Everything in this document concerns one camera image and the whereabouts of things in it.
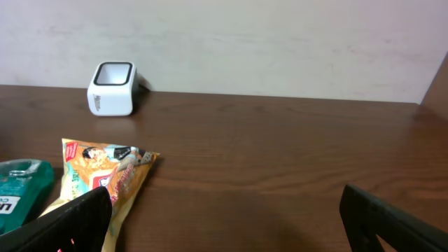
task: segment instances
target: orange snack package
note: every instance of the orange snack package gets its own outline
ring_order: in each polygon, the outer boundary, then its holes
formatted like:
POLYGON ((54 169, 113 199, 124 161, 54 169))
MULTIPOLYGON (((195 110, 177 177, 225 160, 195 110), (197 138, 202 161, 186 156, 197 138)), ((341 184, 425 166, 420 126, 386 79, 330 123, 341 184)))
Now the orange snack package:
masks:
POLYGON ((61 194, 43 214, 98 186, 107 187, 113 208, 102 252, 114 252, 121 225, 159 153, 70 139, 62 140, 62 148, 61 194))

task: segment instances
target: brown wooden panel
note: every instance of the brown wooden panel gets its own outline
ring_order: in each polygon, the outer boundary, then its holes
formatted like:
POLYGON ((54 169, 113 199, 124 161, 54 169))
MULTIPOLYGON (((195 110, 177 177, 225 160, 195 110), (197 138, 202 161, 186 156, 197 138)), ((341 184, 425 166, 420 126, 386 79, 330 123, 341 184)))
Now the brown wooden panel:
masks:
POLYGON ((416 104, 153 92, 99 118, 85 93, 1 86, 0 160, 61 176, 62 137, 160 152, 118 251, 349 251, 346 183, 448 231, 447 124, 416 104))
POLYGON ((440 65, 421 105, 448 120, 448 54, 440 65))

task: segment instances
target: green package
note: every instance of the green package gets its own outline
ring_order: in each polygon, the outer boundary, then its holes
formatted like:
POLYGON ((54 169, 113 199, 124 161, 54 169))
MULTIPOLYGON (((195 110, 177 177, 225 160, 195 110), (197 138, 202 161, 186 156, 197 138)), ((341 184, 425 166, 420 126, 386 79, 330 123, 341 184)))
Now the green package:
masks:
POLYGON ((37 217, 53 187, 51 164, 23 159, 0 162, 0 235, 37 217))

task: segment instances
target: wall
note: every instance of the wall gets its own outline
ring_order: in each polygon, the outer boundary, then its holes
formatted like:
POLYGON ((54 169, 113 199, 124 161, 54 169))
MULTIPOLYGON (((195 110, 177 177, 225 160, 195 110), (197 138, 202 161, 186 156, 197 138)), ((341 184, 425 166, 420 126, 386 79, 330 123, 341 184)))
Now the wall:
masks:
POLYGON ((0 83, 85 88, 129 60, 154 90, 420 102, 446 0, 0 1, 0 83))

